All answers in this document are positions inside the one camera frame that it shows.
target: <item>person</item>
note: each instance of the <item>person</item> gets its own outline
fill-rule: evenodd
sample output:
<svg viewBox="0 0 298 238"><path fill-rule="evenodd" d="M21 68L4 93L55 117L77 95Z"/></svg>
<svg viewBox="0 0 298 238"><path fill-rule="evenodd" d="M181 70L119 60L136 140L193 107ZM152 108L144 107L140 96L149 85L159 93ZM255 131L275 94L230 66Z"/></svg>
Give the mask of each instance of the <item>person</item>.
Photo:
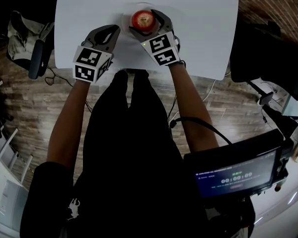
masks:
<svg viewBox="0 0 298 238"><path fill-rule="evenodd" d="M180 115L212 124L184 64L169 68ZM76 81L52 131L47 161L35 169L21 238L59 237L62 227L68 237L205 231L204 209L184 179L183 159L149 74L135 73L129 108L127 81L124 70L117 72L95 104L84 138L84 169L73 187L90 87ZM211 130L182 124L191 152L219 146Z"/></svg>

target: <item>apple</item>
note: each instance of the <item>apple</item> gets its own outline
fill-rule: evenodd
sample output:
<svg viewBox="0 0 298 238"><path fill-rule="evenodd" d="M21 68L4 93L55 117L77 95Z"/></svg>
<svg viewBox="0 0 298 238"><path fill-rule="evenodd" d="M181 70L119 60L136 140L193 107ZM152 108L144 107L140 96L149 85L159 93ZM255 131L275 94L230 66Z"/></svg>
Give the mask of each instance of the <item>apple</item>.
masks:
<svg viewBox="0 0 298 238"><path fill-rule="evenodd" d="M148 32L155 25L154 15L147 10L139 10L132 17L133 27L140 31Z"/></svg>

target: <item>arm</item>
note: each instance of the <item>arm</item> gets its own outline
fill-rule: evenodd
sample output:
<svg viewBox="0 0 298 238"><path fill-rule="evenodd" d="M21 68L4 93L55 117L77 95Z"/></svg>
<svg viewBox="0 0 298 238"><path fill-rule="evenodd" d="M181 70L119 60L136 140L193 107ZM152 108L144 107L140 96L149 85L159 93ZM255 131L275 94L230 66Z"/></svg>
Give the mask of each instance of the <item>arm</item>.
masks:
<svg viewBox="0 0 298 238"><path fill-rule="evenodd" d="M74 171L83 122L84 105L90 83L77 80L57 119L49 142L48 162Z"/></svg>
<svg viewBox="0 0 298 238"><path fill-rule="evenodd" d="M212 125L210 115L199 96L185 66L180 63L169 66L179 112L182 117L199 118ZM182 122L191 152L219 147L214 132L192 121Z"/></svg>

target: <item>white table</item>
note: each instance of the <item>white table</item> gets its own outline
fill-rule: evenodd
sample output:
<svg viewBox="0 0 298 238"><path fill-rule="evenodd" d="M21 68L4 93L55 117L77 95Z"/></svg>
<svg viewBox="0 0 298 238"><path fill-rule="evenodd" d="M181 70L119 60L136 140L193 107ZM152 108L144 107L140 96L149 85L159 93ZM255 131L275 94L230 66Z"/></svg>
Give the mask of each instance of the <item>white table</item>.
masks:
<svg viewBox="0 0 298 238"><path fill-rule="evenodd" d="M180 57L190 75L222 80L233 44L238 0L58 0L55 20L57 68L71 68L77 46L100 26L117 24L131 4L148 2L171 18ZM167 71L123 31L111 68Z"/></svg>

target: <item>digital timer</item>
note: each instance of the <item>digital timer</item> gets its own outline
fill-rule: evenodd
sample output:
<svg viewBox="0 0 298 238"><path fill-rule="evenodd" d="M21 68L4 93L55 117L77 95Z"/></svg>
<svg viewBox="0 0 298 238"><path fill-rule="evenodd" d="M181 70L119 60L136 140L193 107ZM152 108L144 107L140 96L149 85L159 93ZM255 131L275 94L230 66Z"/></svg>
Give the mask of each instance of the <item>digital timer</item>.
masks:
<svg viewBox="0 0 298 238"><path fill-rule="evenodd" d="M233 181L237 181L237 180L243 179L244 177L245 178L251 177L252 174L253 174L252 172L249 172L249 173L245 174L244 176L233 177ZM230 182L230 181L232 181L232 179L228 179L227 178L227 179L221 180L221 183L226 183L226 182Z"/></svg>

